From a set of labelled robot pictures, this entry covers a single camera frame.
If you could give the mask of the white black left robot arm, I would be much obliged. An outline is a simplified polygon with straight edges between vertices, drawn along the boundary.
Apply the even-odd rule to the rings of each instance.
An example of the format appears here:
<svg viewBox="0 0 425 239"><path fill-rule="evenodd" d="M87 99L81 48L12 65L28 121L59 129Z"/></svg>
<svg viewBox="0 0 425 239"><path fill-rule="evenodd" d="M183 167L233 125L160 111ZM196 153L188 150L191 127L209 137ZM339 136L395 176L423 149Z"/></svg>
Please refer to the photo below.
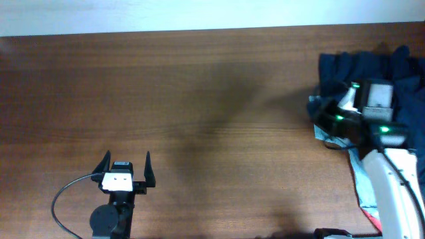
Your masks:
<svg viewBox="0 0 425 239"><path fill-rule="evenodd" d="M93 238L129 238L135 197L145 195L148 188L156 186L155 175L151 165L151 155L146 154L143 181L133 180L133 164L128 161L111 162L111 153L92 171L92 181L109 196L109 201L97 207L90 216Z"/></svg>

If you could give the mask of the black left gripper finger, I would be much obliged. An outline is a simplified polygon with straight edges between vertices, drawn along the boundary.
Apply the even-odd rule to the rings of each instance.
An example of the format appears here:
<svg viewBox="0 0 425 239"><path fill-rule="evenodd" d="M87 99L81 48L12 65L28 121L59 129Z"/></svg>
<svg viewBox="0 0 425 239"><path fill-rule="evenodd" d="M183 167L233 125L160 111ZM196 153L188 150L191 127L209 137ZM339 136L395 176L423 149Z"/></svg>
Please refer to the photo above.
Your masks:
<svg viewBox="0 0 425 239"><path fill-rule="evenodd" d="M143 175L145 177L146 187L155 187L156 186L156 179L155 179L155 175L154 175L154 172L153 172L153 168L152 168L152 164L151 164L151 155L150 155L149 151L146 154L145 168L144 168Z"/></svg>
<svg viewBox="0 0 425 239"><path fill-rule="evenodd" d="M110 168L110 159L111 153L110 151L106 151L103 159L99 162L96 168L92 171L93 174L106 173Z"/></svg>

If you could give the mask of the navy blue shorts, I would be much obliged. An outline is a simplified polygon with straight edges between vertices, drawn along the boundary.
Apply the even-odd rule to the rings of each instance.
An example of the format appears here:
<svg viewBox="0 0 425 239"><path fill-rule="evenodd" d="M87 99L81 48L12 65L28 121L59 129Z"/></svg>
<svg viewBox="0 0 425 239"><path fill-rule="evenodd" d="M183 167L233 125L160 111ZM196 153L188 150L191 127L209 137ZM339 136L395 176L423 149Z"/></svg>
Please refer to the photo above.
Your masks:
<svg viewBox="0 0 425 239"><path fill-rule="evenodd" d="M313 117L314 101L340 101L352 82L386 80L394 85L393 120L407 125L407 147L424 153L424 58L414 58L407 46L392 54L360 52L321 54L319 57L319 97L307 105Z"/></svg>

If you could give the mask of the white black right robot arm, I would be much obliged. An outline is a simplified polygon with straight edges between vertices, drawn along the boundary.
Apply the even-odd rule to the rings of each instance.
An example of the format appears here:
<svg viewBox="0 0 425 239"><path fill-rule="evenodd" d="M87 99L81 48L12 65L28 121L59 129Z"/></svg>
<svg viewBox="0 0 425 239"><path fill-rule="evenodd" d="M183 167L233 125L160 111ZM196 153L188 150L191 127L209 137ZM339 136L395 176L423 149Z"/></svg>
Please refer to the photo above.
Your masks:
<svg viewBox="0 0 425 239"><path fill-rule="evenodd" d="M407 147L407 125L393 120L394 85L386 80L352 82L336 101L323 100L313 122L331 137L354 140L367 150L361 163L371 181L383 238L423 238L424 203L417 157Z"/></svg>

